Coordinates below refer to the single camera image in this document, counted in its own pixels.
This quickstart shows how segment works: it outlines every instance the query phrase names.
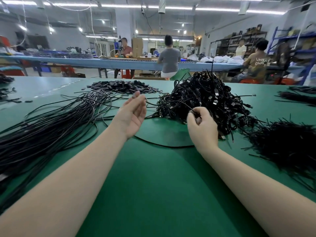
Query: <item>green table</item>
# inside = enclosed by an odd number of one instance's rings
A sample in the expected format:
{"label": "green table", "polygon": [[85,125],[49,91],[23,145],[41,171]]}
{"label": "green table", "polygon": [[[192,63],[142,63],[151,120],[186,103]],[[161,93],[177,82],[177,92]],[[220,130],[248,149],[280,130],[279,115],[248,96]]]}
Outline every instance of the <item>green table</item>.
{"label": "green table", "polygon": [[[45,78],[47,77],[17,77],[10,87],[16,88],[15,95],[24,89],[23,93],[27,93],[30,100],[32,96],[38,96],[39,90],[26,89],[26,83],[37,83],[40,86],[40,81]],[[70,79],[75,82],[70,81],[71,84],[63,88],[56,88],[56,85],[64,85],[59,83],[62,78],[45,80],[49,83],[47,86],[51,88],[46,88],[47,94],[33,98],[33,103],[3,104],[6,108],[0,111],[0,130],[17,123],[36,107],[62,100],[60,94],[79,95],[73,92],[81,91],[81,88],[96,81],[96,79]],[[164,92],[173,89],[172,81],[144,80],[144,82]],[[304,104],[274,101],[279,99],[274,96],[277,91],[285,90],[286,86],[236,83],[228,85],[234,94],[257,95],[243,97],[243,100],[253,106],[251,113],[259,119],[270,121],[279,118],[289,119],[291,114],[294,122],[316,124],[316,108]],[[100,132],[105,129],[102,122],[98,123],[98,127]],[[192,144],[186,125],[163,118],[145,120],[137,135],[148,141],[168,146]],[[240,148],[249,147],[250,143],[238,131],[234,132],[234,139],[232,143],[230,136],[227,136],[226,141],[220,141],[220,148],[316,201],[315,194],[280,172],[273,163],[249,156],[248,154],[254,154],[252,150],[241,150]],[[86,145],[57,154],[30,184],[29,189]],[[16,179],[10,187],[13,188],[22,179],[23,177]],[[170,149],[132,138],[125,143],[117,157],[77,236],[259,237],[266,236],[266,233],[195,148]]]}

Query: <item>brown t-shirt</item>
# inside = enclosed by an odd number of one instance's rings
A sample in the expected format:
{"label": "brown t-shirt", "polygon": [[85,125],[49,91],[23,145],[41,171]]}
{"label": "brown t-shirt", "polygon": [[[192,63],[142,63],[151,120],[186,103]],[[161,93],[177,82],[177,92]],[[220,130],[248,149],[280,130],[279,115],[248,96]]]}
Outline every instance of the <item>brown t-shirt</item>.
{"label": "brown t-shirt", "polygon": [[121,55],[126,55],[126,54],[130,54],[131,52],[133,52],[133,48],[130,46],[127,46],[124,48],[123,51],[121,51]]}
{"label": "brown t-shirt", "polygon": [[263,51],[252,53],[243,63],[244,66],[248,66],[247,78],[256,79],[260,83],[264,83],[268,61],[269,58]]}

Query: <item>forearm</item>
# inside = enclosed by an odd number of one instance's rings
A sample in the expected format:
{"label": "forearm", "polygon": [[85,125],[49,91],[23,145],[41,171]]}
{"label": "forearm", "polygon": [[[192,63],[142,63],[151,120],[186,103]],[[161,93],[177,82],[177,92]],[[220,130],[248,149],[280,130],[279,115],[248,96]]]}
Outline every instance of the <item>forearm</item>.
{"label": "forearm", "polygon": [[75,236],[126,137],[111,126],[0,216],[3,236]]}
{"label": "forearm", "polygon": [[203,154],[269,236],[314,236],[316,203],[216,148]]}

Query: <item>gray t-shirt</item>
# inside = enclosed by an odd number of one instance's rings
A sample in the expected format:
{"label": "gray t-shirt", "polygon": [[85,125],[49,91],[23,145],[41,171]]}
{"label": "gray t-shirt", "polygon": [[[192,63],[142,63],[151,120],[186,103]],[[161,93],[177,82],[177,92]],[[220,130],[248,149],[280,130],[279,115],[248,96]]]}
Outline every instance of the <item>gray t-shirt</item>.
{"label": "gray t-shirt", "polygon": [[165,49],[159,54],[158,60],[163,63],[163,73],[176,72],[178,71],[178,62],[181,60],[181,53],[176,48]]}

